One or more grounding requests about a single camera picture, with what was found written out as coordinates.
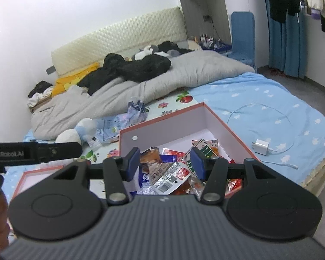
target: screw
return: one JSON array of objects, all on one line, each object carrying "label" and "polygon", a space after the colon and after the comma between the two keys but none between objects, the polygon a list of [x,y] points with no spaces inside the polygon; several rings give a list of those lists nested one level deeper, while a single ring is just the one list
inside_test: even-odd
[{"label": "screw", "polygon": [[213,202],[219,200],[220,195],[215,192],[209,192],[203,196],[203,199],[208,202]]},{"label": "screw", "polygon": [[109,200],[113,202],[123,201],[127,196],[121,192],[115,192],[109,195]]}]

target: white power adapter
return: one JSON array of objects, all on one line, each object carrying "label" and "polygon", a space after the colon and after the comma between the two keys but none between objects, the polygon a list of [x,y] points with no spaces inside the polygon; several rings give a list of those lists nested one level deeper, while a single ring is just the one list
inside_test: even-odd
[{"label": "white power adapter", "polygon": [[256,140],[255,143],[252,143],[252,147],[256,153],[260,153],[262,155],[267,155],[269,143],[262,141],[262,140]]}]

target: blue bedsheet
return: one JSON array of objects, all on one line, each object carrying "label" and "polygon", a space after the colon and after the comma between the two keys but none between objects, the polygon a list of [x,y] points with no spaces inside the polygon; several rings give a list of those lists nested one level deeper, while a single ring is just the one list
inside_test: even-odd
[{"label": "blue bedsheet", "polygon": [[189,92],[228,122],[248,146],[257,139],[269,141],[269,148],[280,153],[257,157],[298,166],[265,163],[296,183],[303,182],[325,157],[325,117],[276,81],[245,73]]}]

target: blue chair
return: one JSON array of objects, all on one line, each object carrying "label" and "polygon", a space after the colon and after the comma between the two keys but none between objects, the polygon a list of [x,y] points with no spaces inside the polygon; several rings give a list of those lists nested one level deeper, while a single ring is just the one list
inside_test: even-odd
[{"label": "blue chair", "polygon": [[229,58],[255,67],[255,20],[252,12],[231,14],[232,53]]}]

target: wall outlet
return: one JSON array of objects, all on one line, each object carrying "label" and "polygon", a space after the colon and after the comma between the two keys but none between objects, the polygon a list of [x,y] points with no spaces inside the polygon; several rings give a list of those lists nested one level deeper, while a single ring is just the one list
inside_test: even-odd
[{"label": "wall outlet", "polygon": [[46,72],[47,72],[48,75],[51,74],[51,73],[53,73],[53,72],[55,72],[55,71],[56,71],[56,69],[55,69],[54,66],[49,67],[49,68],[46,69]]},{"label": "wall outlet", "polygon": [[207,21],[212,22],[212,17],[210,15],[204,15],[203,16],[203,21],[204,22],[207,22]]}]

